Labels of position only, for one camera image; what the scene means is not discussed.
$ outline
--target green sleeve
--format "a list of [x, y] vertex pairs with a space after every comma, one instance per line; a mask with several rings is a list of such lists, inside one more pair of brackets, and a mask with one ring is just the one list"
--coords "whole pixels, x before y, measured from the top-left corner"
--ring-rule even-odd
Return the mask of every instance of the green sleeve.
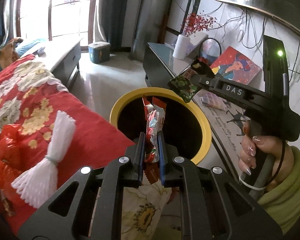
[[289, 231], [300, 216], [300, 151], [291, 147], [294, 165], [289, 176], [276, 188], [264, 194], [258, 203], [280, 225]]

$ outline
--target floral blanket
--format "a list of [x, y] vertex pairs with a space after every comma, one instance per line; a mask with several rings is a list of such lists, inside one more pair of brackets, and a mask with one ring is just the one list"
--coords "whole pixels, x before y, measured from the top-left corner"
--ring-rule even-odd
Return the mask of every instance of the floral blanket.
[[[33, 55], [12, 63], [0, 72], [0, 133], [5, 124], [21, 124], [24, 139], [22, 160], [26, 170], [47, 153], [57, 111], [76, 120], [76, 132], [69, 150], [58, 165], [58, 187], [82, 166], [100, 168], [124, 155], [133, 145], [119, 130], [90, 111]], [[151, 239], [171, 189], [160, 182], [150, 185], [144, 178], [139, 189], [125, 188], [122, 208], [122, 239]], [[12, 231], [33, 214], [27, 204], [14, 207], [16, 215], [6, 217]]]

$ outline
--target red blanket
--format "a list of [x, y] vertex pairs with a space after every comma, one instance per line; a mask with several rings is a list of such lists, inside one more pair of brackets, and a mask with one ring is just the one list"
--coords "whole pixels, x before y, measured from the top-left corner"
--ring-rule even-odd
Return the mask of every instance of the red blanket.
[[[0, 72], [0, 133], [4, 124], [22, 125], [21, 154], [25, 169], [35, 166], [46, 155], [58, 110], [76, 120], [73, 141], [58, 165], [58, 187], [82, 166], [100, 168], [124, 155], [133, 142], [90, 111], [43, 64], [33, 59], [33, 55], [28, 55]], [[15, 211], [17, 215], [6, 219], [17, 234], [35, 209], [24, 203], [15, 207]]]

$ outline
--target yellow ring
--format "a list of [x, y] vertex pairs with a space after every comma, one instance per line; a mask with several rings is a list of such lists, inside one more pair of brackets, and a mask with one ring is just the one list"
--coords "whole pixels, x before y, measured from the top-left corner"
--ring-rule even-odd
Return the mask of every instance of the yellow ring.
[[200, 127], [202, 129], [202, 144], [198, 151], [198, 153], [191, 159], [191, 161], [198, 165], [206, 154], [209, 151], [211, 145], [211, 128], [208, 122], [207, 117], [204, 115], [202, 110], [193, 102], [185, 103], [181, 97], [177, 96], [173, 91], [164, 89], [164, 88], [157, 88], [157, 87], [148, 87], [148, 88], [140, 88], [137, 90], [133, 90], [122, 97], [120, 97], [117, 102], [114, 104], [110, 114], [110, 123], [117, 127], [119, 115], [124, 109], [124, 107], [129, 104], [131, 101], [141, 98], [143, 95], [145, 96], [159, 96], [159, 97], [166, 97], [169, 99], [173, 99], [186, 108], [188, 108], [194, 116], [197, 118]]

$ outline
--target white cable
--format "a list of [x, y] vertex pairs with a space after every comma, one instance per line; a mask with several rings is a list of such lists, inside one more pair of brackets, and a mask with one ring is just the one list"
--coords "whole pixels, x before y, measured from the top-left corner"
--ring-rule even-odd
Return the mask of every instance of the white cable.
[[11, 183], [25, 203], [39, 208], [57, 191], [57, 164], [66, 155], [74, 131], [75, 120], [67, 113], [58, 111], [47, 155]]
[[254, 189], [254, 190], [257, 190], [257, 191], [262, 191], [262, 190], [264, 190], [264, 189], [266, 188], [266, 187], [262, 187], [262, 188], [253, 187], [253, 186], [249, 185], [248, 183], [244, 182], [244, 181], [241, 179], [241, 176], [239, 177], [239, 181], [241, 181], [246, 187], [251, 188], [251, 189]]

